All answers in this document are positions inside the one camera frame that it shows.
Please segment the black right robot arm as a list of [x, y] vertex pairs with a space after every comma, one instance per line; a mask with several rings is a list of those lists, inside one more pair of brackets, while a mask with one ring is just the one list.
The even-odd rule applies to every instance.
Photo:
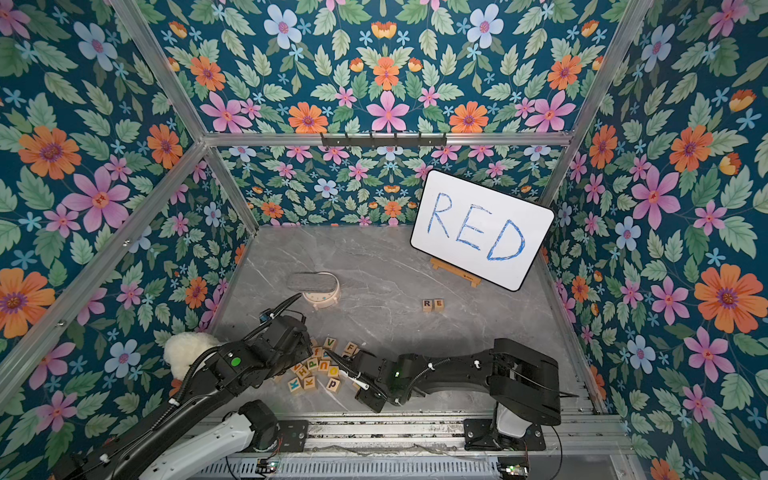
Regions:
[[511, 339], [497, 338], [490, 349], [443, 358], [407, 353], [387, 360], [364, 350], [344, 356], [325, 351], [360, 386], [356, 399], [375, 413], [387, 404], [402, 406], [443, 391], [490, 396], [496, 407], [489, 424], [472, 420], [464, 427], [468, 451], [543, 447], [542, 428], [561, 424], [558, 362]]

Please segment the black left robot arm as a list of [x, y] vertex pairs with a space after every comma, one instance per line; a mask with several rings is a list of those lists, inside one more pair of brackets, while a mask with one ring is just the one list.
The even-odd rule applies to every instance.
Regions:
[[300, 297], [294, 294], [265, 310], [264, 322], [242, 339], [204, 350], [166, 405], [87, 455], [63, 456], [50, 477], [137, 479], [209, 414], [307, 358], [312, 345], [306, 317], [285, 313]]

